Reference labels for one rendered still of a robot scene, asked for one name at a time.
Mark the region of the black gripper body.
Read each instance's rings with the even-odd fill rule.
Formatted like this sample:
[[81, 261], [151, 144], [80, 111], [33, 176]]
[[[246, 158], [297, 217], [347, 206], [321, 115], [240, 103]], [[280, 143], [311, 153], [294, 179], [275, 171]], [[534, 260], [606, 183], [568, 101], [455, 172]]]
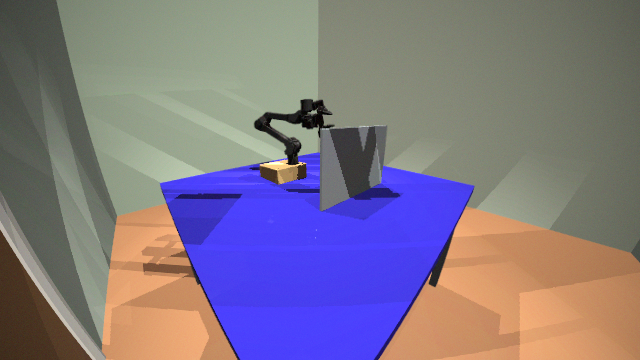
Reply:
[[[312, 102], [312, 107], [313, 110], [316, 110], [317, 108], [324, 106], [323, 100], [317, 100], [315, 102]], [[323, 115], [317, 115], [317, 113], [311, 114], [311, 116], [316, 116], [313, 117], [314, 121], [315, 121], [315, 125], [318, 126], [319, 125], [319, 130], [318, 130], [318, 134], [319, 134], [319, 138], [320, 138], [320, 127], [324, 127], [324, 120], [323, 120]]]

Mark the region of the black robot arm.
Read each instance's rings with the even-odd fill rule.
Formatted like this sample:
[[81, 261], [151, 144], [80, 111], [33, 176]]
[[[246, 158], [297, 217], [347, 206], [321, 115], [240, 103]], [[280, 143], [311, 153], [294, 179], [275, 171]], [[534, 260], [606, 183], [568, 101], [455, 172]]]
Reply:
[[279, 131], [270, 126], [271, 119], [283, 120], [287, 121], [291, 124], [301, 124], [302, 128], [313, 129], [314, 127], [318, 127], [315, 125], [315, 121], [311, 114], [307, 114], [307, 112], [311, 112], [313, 110], [312, 107], [312, 99], [304, 99], [300, 100], [300, 110], [297, 110], [295, 113], [284, 114], [284, 113], [271, 113], [266, 112], [263, 116], [261, 116], [257, 121], [254, 122], [255, 129], [259, 131], [263, 131], [274, 137], [275, 139], [282, 142], [286, 149], [284, 150], [285, 155], [287, 155], [288, 165], [296, 165], [300, 164], [298, 162], [298, 154], [301, 149], [301, 142], [295, 137], [287, 137], [282, 135]]

